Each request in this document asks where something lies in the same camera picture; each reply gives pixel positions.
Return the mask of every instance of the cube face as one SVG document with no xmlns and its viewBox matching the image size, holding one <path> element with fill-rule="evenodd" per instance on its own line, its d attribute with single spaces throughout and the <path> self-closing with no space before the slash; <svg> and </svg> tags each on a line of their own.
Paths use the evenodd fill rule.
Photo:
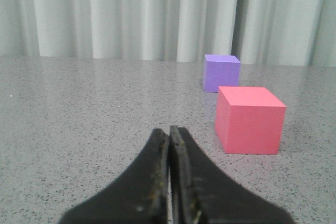
<svg viewBox="0 0 336 224">
<path fill-rule="evenodd" d="M 219 87 L 215 130 L 224 151 L 277 154 L 285 110 L 265 88 Z"/>
<path fill-rule="evenodd" d="M 205 92 L 218 92 L 219 86 L 237 86 L 240 61 L 233 55 L 205 55 L 203 88 Z"/>
</svg>

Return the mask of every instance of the cube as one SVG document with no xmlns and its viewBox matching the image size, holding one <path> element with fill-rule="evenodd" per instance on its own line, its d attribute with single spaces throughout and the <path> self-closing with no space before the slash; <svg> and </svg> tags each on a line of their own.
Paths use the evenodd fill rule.
<svg viewBox="0 0 336 224">
<path fill-rule="evenodd" d="M 226 153 L 277 154 L 286 106 L 263 87 L 219 87 L 215 130 Z"/>
<path fill-rule="evenodd" d="M 233 55 L 205 55 L 204 92 L 218 92 L 219 86 L 238 86 L 240 61 Z"/>
</svg>

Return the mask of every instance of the curtain fold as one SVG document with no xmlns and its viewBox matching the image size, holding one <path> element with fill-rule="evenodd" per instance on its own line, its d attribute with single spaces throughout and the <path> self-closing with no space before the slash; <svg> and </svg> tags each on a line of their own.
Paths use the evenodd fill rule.
<svg viewBox="0 0 336 224">
<path fill-rule="evenodd" d="M 0 0 L 0 54 L 336 66 L 335 0 Z"/>
</svg>

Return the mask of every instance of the pink cube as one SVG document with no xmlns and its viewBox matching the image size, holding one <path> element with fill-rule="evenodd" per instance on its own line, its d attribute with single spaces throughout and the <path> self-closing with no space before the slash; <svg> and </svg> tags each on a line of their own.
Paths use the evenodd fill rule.
<svg viewBox="0 0 336 224">
<path fill-rule="evenodd" d="M 266 88 L 219 87 L 215 130 L 224 151 L 277 154 L 285 110 Z"/>
</svg>

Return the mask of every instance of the table surface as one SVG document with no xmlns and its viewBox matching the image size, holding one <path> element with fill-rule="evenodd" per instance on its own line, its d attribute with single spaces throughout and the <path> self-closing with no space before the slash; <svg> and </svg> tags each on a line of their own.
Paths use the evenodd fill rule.
<svg viewBox="0 0 336 224">
<path fill-rule="evenodd" d="M 0 222 L 57 223 L 133 161 L 151 131 L 187 127 L 213 162 L 297 223 L 336 223 L 336 68 L 242 65 L 286 106 L 278 155 L 228 155 L 202 63 L 0 57 Z"/>
</svg>

